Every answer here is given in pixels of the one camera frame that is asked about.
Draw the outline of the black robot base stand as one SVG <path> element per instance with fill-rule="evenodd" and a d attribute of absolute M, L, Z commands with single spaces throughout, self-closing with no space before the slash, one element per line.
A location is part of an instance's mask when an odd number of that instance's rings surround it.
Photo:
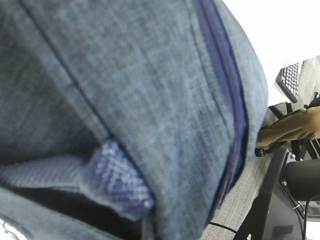
<path fill-rule="evenodd" d="M 320 161 L 296 161 L 287 149 L 270 161 L 258 196 L 239 227 L 236 240 L 304 240 L 308 207 L 320 199 Z"/>

